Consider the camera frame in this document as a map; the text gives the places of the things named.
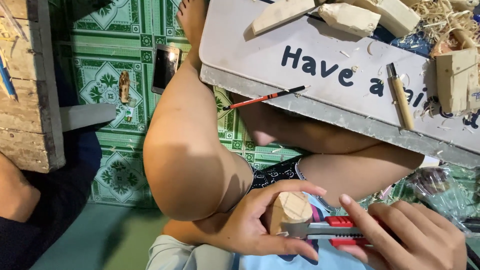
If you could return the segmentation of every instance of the small bottle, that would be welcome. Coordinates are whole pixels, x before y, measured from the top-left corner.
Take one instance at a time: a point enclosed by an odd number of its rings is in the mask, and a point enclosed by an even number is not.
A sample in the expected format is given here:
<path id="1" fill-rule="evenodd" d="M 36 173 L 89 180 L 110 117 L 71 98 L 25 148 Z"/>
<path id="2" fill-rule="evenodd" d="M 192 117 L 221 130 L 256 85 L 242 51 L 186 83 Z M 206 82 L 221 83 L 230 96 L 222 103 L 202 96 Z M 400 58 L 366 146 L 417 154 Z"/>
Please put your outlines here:
<path id="1" fill-rule="evenodd" d="M 133 117 L 133 112 L 135 111 L 135 105 L 137 104 L 137 100 L 134 98 L 130 98 L 128 102 L 128 108 L 127 111 L 125 112 L 125 117 L 123 118 L 127 122 L 132 121 Z"/>

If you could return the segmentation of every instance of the smartphone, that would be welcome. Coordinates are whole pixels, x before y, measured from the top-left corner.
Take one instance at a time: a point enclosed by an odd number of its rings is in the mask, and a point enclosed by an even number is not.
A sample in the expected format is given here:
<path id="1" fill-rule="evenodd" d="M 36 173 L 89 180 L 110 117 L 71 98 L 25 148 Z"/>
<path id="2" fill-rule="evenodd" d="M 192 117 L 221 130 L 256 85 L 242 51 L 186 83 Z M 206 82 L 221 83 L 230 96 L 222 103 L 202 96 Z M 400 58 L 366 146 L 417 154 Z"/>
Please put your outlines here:
<path id="1" fill-rule="evenodd" d="M 152 92 L 162 94 L 177 72 L 180 49 L 157 44 L 153 68 Z"/>

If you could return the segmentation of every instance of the person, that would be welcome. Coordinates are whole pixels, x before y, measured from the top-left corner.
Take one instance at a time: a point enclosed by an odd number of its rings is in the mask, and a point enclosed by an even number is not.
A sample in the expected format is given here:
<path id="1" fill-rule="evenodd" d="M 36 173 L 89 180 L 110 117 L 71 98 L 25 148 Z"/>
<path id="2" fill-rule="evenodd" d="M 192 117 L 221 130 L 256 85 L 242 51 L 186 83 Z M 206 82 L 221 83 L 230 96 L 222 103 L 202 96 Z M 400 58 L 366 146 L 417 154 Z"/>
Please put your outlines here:
<path id="1" fill-rule="evenodd" d="M 405 201 L 390 206 L 374 203 L 366 212 L 350 196 L 340 196 L 339 203 L 372 246 L 341 245 L 335 249 L 328 240 L 318 240 L 314 249 L 301 239 L 269 235 L 260 217 L 284 191 L 325 193 L 307 181 L 284 180 L 251 191 L 231 214 L 214 215 L 209 220 L 215 220 L 213 224 L 170 220 L 149 250 L 146 269 L 465 270 L 467 267 L 462 232 L 425 206 Z M 205 229 L 212 227 L 220 229 L 214 232 Z M 285 261 L 279 254 L 302 254 L 315 263 L 299 257 Z"/>
<path id="2" fill-rule="evenodd" d="M 277 140 L 312 154 L 253 170 L 220 143 L 215 97 L 199 80 L 205 1 L 183 0 L 177 16 L 192 49 L 167 85 L 144 142 L 145 174 L 165 215 L 198 221 L 226 213 L 249 191 L 284 179 L 306 179 L 324 187 L 328 193 L 316 199 L 335 210 L 341 194 L 364 198 L 421 164 L 423 155 L 413 151 L 255 103 L 239 109 L 257 144 Z M 245 99 L 232 96 L 235 102 Z"/>
<path id="3" fill-rule="evenodd" d="M 58 65 L 55 76 L 60 107 L 79 105 Z M 63 145 L 66 165 L 46 174 L 19 170 L 0 149 L 0 270 L 31 268 L 87 203 L 100 143 L 82 128 L 65 132 Z"/>

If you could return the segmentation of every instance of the patterned shorts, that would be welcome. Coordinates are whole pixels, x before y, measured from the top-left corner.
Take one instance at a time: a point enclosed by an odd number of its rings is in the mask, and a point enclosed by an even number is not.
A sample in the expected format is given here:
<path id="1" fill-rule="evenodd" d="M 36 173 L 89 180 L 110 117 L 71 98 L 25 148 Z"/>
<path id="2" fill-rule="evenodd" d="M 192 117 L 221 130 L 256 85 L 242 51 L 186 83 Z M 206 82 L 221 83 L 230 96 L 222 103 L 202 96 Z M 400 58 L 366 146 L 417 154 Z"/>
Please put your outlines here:
<path id="1" fill-rule="evenodd" d="M 263 170 L 255 170 L 253 169 L 253 181 L 252 186 L 250 187 L 250 192 L 256 188 L 264 188 L 268 185 L 271 185 L 280 180 L 287 180 L 287 179 L 300 179 L 306 180 L 305 176 L 300 172 L 298 168 L 298 164 L 300 160 L 308 155 L 300 155 L 289 160 L 283 161 L 281 163 L 272 165 L 268 168 Z M 318 202 L 325 207 L 325 209 L 329 212 L 336 211 L 337 209 L 331 207 L 325 200 L 323 200 L 320 196 L 313 196 L 315 197 Z"/>

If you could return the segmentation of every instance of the plastic bag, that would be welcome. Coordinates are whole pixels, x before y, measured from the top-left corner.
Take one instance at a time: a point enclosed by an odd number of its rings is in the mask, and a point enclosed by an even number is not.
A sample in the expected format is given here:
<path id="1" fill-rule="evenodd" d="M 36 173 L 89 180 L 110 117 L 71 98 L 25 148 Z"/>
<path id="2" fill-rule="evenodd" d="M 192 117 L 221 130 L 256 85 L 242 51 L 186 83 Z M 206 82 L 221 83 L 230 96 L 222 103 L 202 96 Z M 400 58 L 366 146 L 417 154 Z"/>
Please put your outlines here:
<path id="1" fill-rule="evenodd" d="M 460 230 L 471 232 L 461 223 L 468 217 L 468 208 L 448 167 L 418 169 L 409 177 L 407 186 L 413 189 L 417 198 L 430 205 Z"/>

